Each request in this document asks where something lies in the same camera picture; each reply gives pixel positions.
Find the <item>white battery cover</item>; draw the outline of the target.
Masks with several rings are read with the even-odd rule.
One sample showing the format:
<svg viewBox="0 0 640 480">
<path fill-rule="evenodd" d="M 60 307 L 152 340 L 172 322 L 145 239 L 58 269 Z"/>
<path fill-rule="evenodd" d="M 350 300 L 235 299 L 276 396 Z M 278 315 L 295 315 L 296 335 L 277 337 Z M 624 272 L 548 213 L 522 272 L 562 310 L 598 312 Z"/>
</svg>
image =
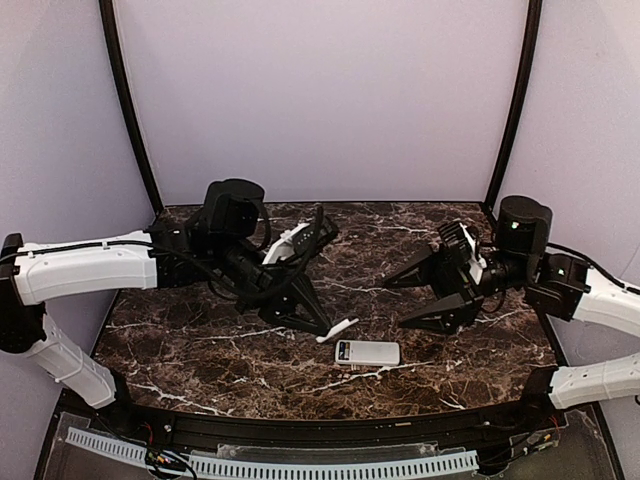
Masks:
<svg viewBox="0 0 640 480">
<path fill-rule="evenodd" d="M 335 336 L 337 336 L 347 328 L 357 324 L 358 322 L 359 322 L 358 318 L 353 318 L 353 319 L 346 318 L 336 323 L 324 336 L 317 336 L 315 340 L 318 344 L 325 343 L 329 339 L 334 338 Z"/>
</svg>

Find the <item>white remote control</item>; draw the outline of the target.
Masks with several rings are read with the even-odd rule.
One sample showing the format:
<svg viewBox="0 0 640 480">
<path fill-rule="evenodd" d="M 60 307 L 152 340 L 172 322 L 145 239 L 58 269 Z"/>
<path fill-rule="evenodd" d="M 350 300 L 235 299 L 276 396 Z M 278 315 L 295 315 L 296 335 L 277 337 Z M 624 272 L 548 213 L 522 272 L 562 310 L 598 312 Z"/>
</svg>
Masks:
<svg viewBox="0 0 640 480">
<path fill-rule="evenodd" d="M 348 343 L 347 352 L 339 351 L 340 343 Z M 340 364 L 339 356 L 348 356 L 349 364 Z M 400 346 L 395 342 L 339 340 L 335 349 L 335 362 L 339 365 L 398 366 L 401 360 Z"/>
</svg>

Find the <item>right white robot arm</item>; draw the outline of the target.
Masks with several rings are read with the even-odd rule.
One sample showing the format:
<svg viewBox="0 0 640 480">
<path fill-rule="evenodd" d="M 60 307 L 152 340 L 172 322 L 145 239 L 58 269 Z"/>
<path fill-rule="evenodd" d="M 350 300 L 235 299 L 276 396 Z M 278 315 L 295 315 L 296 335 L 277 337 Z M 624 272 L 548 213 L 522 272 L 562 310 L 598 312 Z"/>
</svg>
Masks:
<svg viewBox="0 0 640 480">
<path fill-rule="evenodd" d="M 400 320 L 402 328 L 455 334 L 472 324 L 484 302 L 521 289 L 543 315 L 639 334 L 639 289 L 570 248 L 549 243 L 552 211 L 519 195 L 502 199 L 495 234 L 487 245 L 454 221 L 438 230 L 438 247 L 426 246 L 386 278 L 387 289 L 428 286 L 435 301 Z"/>
</svg>

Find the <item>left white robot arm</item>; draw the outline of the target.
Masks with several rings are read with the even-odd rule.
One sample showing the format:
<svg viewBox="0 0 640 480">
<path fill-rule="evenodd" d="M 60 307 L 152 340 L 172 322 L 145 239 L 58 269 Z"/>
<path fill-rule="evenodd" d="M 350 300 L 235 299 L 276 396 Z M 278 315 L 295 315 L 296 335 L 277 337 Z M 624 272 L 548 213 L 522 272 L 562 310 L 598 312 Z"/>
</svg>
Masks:
<svg viewBox="0 0 640 480">
<path fill-rule="evenodd" d="M 270 233 L 264 189 L 244 179 L 211 183 L 182 225 L 156 223 L 112 238 L 44 245 L 7 236 L 1 249 L 1 348 L 34 360 L 95 410 L 130 401 L 124 378 L 94 361 L 47 313 L 46 302 L 120 289 L 205 283 L 231 293 L 238 311 L 317 336 L 332 329 L 306 266 L 338 233 L 317 211 L 279 237 Z M 260 244 L 251 238 L 265 231 Z"/>
</svg>

